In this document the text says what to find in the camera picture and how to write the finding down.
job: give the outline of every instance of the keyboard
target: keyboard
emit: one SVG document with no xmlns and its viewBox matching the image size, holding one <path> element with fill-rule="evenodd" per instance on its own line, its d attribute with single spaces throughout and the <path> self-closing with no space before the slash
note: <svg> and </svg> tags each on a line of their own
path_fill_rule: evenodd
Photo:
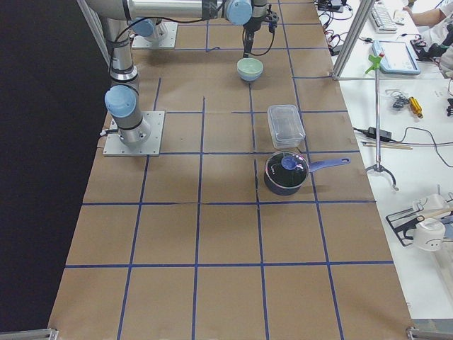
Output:
<svg viewBox="0 0 453 340">
<path fill-rule="evenodd" d="M 375 3 L 371 10 L 371 19 L 378 33 L 395 33 L 398 28 L 384 4 Z"/>
</svg>

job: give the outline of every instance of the green clamp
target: green clamp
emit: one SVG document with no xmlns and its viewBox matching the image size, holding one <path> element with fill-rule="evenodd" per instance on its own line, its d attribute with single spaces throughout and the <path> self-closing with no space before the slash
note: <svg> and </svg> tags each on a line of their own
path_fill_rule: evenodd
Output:
<svg viewBox="0 0 453 340">
<path fill-rule="evenodd" d="M 368 73 L 369 71 L 376 71 L 381 67 L 381 60 L 384 57 L 384 53 L 381 52 L 379 55 L 376 57 L 374 55 L 369 55 L 368 60 L 372 63 L 372 65 L 369 67 L 367 71 L 365 71 L 365 74 Z"/>
</svg>

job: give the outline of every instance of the black curtain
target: black curtain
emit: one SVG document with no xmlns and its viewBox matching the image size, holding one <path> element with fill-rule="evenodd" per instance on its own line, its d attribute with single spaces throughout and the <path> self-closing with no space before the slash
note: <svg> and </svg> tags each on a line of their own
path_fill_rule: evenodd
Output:
<svg viewBox="0 0 453 340">
<path fill-rule="evenodd" d="M 0 10 L 0 332 L 47 328 L 105 117 L 75 0 Z"/>
</svg>

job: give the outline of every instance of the small bowl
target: small bowl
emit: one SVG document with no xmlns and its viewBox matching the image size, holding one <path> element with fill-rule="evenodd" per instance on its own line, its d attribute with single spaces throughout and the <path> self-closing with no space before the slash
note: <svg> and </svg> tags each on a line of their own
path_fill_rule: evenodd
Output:
<svg viewBox="0 0 453 340">
<path fill-rule="evenodd" d="M 255 58 L 242 58 L 237 67 L 239 76 L 245 81 L 254 81 L 263 73 L 263 63 Z"/>
</svg>

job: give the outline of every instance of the clear plastic container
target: clear plastic container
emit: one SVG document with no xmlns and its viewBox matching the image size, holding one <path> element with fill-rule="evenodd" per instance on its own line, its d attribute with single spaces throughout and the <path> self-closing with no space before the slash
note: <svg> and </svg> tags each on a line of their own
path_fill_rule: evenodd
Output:
<svg viewBox="0 0 453 340">
<path fill-rule="evenodd" d="M 269 106 L 268 122 L 275 149 L 297 147 L 305 138 L 299 111 L 294 105 Z"/>
</svg>

